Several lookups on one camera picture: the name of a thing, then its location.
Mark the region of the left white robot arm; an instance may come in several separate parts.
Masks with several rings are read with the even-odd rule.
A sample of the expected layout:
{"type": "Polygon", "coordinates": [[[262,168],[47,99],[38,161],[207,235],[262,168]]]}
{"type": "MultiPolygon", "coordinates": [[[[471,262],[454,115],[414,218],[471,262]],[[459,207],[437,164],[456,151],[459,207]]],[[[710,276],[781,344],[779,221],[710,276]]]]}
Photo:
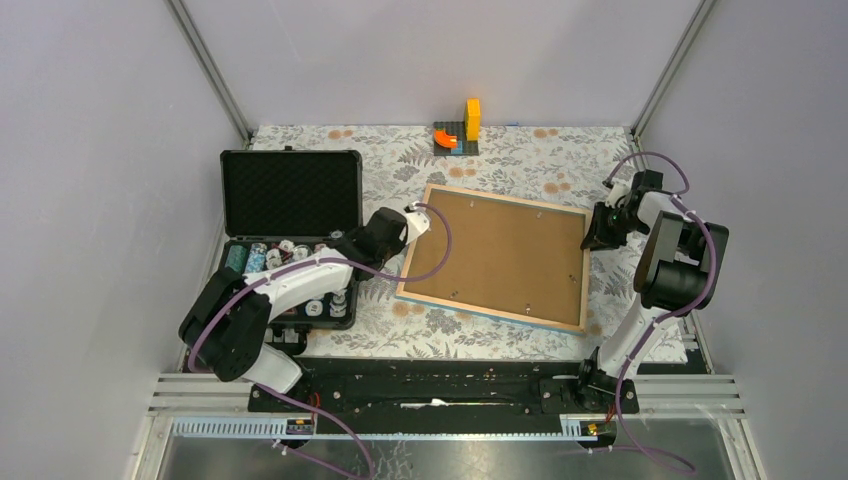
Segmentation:
{"type": "Polygon", "coordinates": [[[208,370],[222,382],[243,379],[268,387],[282,408],[301,409],[311,387],[290,355],[266,344],[269,323],[320,295],[348,287],[358,274],[375,274],[430,224],[421,207],[381,208],[365,225],[330,240],[303,260],[259,273],[218,270],[179,329],[189,350],[189,369],[208,370]]]}

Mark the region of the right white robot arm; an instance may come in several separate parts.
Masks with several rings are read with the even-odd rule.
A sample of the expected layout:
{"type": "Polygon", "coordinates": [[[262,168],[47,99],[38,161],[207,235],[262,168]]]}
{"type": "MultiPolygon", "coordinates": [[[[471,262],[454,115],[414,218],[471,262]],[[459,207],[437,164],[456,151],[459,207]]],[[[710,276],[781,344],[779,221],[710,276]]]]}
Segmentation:
{"type": "Polygon", "coordinates": [[[647,240],[633,277],[630,310],[587,360],[596,373],[573,386],[575,402],[589,412],[601,410],[613,398],[612,384],[601,374],[633,377],[674,319],[710,303],[730,236],[726,226],[702,220],[679,195],[664,190],[660,172],[639,171],[630,184],[611,179],[604,184],[609,193],[593,208],[582,249],[618,249],[632,233],[644,234],[647,240]]]}

